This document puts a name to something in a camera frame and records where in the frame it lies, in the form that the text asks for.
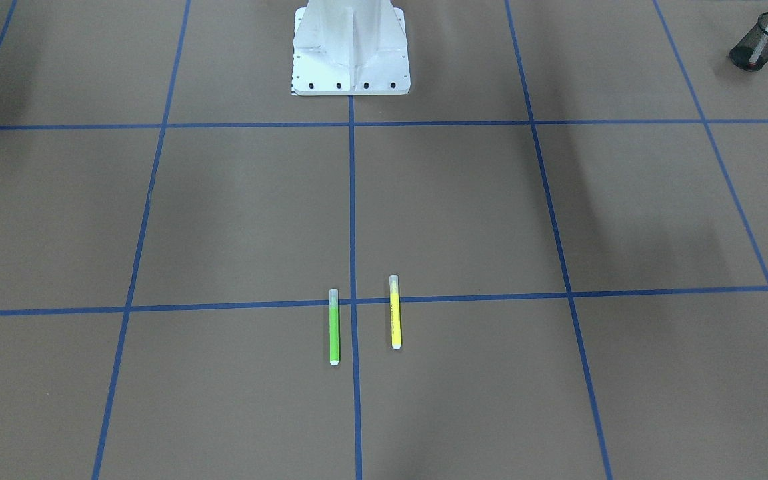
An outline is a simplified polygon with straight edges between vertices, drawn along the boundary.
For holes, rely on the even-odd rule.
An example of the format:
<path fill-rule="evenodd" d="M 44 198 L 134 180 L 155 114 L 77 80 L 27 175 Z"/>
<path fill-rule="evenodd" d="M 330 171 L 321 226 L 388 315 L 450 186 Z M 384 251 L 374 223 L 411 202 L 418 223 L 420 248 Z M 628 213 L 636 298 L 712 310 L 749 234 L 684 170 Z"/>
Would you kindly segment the yellow highlighter pen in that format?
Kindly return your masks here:
<path fill-rule="evenodd" d="M 391 344 L 394 350 L 400 350 L 403 346 L 401 326 L 401 301 L 399 289 L 399 277 L 396 274 L 388 277 L 388 297 L 390 306 Z"/>

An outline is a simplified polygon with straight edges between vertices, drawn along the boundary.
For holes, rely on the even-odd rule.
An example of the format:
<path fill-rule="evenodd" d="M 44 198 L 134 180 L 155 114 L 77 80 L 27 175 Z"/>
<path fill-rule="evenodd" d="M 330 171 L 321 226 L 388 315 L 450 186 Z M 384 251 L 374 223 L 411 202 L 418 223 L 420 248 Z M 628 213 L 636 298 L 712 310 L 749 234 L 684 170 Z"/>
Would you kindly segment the green highlighter pen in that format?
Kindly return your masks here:
<path fill-rule="evenodd" d="M 328 291 L 329 364 L 338 367 L 341 362 L 341 324 L 339 324 L 339 291 Z"/>

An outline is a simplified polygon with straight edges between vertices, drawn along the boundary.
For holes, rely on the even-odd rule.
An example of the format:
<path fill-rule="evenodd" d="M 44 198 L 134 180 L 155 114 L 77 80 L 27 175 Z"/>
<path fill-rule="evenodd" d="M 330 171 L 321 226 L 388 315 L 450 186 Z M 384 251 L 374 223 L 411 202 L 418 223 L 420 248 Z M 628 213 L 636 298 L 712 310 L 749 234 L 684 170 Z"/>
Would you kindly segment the black mesh pen cup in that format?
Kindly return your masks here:
<path fill-rule="evenodd" d="M 729 60 L 745 72 L 759 72 L 768 63 L 768 12 L 728 52 Z"/>

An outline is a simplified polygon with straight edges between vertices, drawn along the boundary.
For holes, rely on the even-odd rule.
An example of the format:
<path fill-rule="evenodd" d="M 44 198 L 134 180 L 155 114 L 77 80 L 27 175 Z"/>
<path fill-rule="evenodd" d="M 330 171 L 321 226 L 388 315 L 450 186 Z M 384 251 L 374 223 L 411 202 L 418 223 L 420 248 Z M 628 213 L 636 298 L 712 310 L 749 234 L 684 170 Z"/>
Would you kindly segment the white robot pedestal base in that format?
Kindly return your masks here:
<path fill-rule="evenodd" d="M 405 12 L 390 1 L 309 1 L 293 15 L 293 95 L 406 95 Z"/>

